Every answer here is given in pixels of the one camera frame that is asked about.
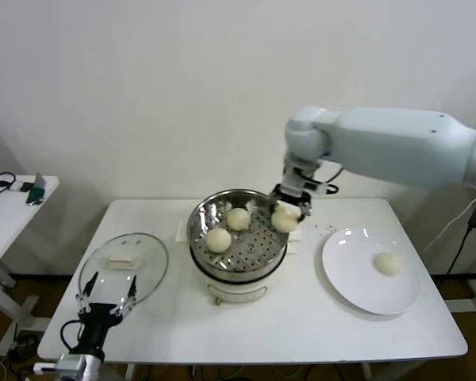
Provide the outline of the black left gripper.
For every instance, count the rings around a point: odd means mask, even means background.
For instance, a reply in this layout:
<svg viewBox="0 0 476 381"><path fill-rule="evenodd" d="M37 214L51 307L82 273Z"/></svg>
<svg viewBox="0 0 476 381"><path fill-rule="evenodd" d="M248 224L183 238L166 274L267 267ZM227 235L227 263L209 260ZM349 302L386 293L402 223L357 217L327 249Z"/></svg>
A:
<svg viewBox="0 0 476 381"><path fill-rule="evenodd" d="M79 320L83 332L78 342L78 354L92 355L101 362L105 359L103 351L107 334L111 328L122 323L122 316L128 315L136 306L136 276L132 278L126 297L117 305L108 303L91 303L90 295L98 279L96 271L76 295Z"/></svg>

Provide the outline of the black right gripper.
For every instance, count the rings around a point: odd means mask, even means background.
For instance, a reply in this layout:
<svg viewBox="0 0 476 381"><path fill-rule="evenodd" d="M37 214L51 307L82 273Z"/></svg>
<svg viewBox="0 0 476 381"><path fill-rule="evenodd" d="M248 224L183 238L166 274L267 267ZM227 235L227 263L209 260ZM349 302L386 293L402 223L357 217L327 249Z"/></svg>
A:
<svg viewBox="0 0 476 381"><path fill-rule="evenodd" d="M270 214L276 211L279 201L297 206L300 210L299 221L312 214L312 196L305 190L292 190L279 183L269 193L268 200Z"/></svg>

